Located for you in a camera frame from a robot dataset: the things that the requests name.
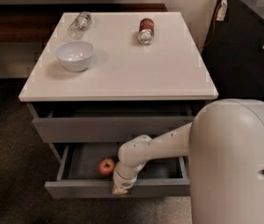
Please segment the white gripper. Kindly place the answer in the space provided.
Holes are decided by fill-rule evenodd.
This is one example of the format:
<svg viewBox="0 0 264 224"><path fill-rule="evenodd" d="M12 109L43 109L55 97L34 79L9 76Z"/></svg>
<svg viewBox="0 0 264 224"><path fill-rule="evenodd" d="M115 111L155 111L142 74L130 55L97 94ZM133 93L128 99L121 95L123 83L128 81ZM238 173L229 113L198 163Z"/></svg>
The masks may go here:
<svg viewBox="0 0 264 224"><path fill-rule="evenodd" d="M112 193L114 195L127 194L128 189L133 187L137 180L137 176L143 168L143 164L130 167L124 165L122 162L118 162L113 173L115 186L113 187Z"/></svg>

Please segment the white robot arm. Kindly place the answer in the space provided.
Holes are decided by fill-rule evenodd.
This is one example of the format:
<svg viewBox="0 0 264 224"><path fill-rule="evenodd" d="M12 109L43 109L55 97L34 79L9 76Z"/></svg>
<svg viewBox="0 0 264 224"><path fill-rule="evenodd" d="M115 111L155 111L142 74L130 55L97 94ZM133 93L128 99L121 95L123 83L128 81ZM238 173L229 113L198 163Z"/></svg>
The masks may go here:
<svg viewBox="0 0 264 224"><path fill-rule="evenodd" d="M185 155L193 224L264 224L264 102L218 100L188 125L125 143L115 186L132 188L148 161Z"/></svg>

